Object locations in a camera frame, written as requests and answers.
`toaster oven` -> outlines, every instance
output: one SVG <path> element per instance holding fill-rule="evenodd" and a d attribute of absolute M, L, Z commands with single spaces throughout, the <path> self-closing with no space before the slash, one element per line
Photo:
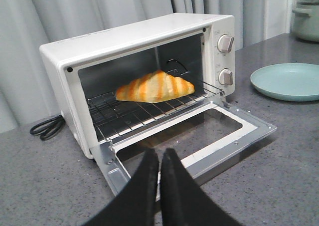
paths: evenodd
<path fill-rule="evenodd" d="M 145 148 L 174 148 L 202 184 L 276 127 L 228 104 L 235 90 L 234 17 L 174 13 L 40 47 L 64 117 L 116 195 Z M 115 91 L 158 69 L 195 92 L 160 103 L 118 101 Z"/>

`bread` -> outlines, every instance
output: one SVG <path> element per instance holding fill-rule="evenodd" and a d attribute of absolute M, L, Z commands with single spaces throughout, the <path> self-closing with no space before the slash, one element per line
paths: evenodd
<path fill-rule="evenodd" d="M 158 103 L 193 93 L 194 85 L 188 81 L 157 70 L 123 85 L 116 91 L 116 99 Z"/>

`light blue plate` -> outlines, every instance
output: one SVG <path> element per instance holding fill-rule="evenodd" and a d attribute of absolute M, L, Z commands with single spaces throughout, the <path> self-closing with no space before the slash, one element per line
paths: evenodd
<path fill-rule="evenodd" d="M 286 101 L 319 99 L 319 65 L 287 63 L 256 70 L 250 80 L 264 95 Z"/>

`oven rack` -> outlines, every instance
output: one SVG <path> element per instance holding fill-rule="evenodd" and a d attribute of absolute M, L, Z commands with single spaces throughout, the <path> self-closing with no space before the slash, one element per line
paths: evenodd
<path fill-rule="evenodd" d="M 118 101 L 114 92 L 107 92 L 87 99 L 98 141 L 113 140 L 121 137 L 196 104 L 205 98 L 218 94 L 222 95 L 224 92 L 204 81 L 197 81 L 202 84 L 195 84 L 196 91 L 194 93 L 159 103 Z M 203 84 L 214 88 L 217 93 L 204 88 Z"/>

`countertop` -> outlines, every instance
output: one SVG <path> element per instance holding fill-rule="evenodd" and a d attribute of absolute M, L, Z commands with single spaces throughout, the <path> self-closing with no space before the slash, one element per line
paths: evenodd
<path fill-rule="evenodd" d="M 278 129 L 201 186 L 247 226 L 319 225 L 319 101 L 275 100 L 249 78 L 288 62 L 319 64 L 319 44 L 282 34 L 236 51 L 236 89 L 227 101 Z M 29 134 L 33 125 L 0 134 L 0 225 L 79 226 L 113 194 L 67 127 L 42 142 Z"/>

